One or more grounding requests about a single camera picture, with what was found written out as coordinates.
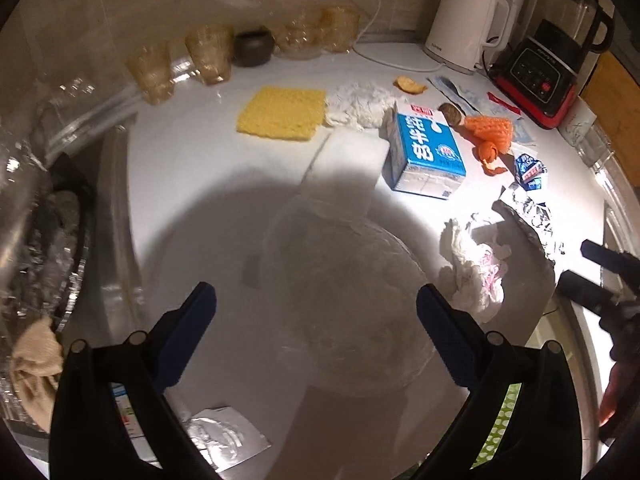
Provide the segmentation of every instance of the clear plastic bag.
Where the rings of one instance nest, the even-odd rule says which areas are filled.
[[[287,368],[355,397],[420,374],[434,351],[415,309],[426,278],[398,238],[297,196],[271,223],[263,250],[260,280]]]

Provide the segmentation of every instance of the beige cloth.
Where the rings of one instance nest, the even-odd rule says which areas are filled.
[[[62,373],[62,346],[51,331],[48,317],[33,323],[18,339],[11,356],[9,374],[24,410],[49,433],[53,403]]]

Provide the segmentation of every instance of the small pot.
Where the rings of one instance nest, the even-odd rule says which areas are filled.
[[[238,34],[234,39],[234,61],[239,66],[264,65],[271,59],[275,41],[268,28]]]

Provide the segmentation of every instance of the white kettle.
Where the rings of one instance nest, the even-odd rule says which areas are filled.
[[[505,6],[504,23],[496,38],[487,41],[492,28],[496,6]],[[464,73],[475,70],[480,62],[482,49],[500,43],[507,25],[510,4],[507,0],[441,0],[427,42],[424,45],[429,56]]]

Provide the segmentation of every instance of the milk carton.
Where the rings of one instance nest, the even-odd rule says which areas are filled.
[[[396,191],[447,199],[466,177],[442,112],[398,103],[386,130]]]

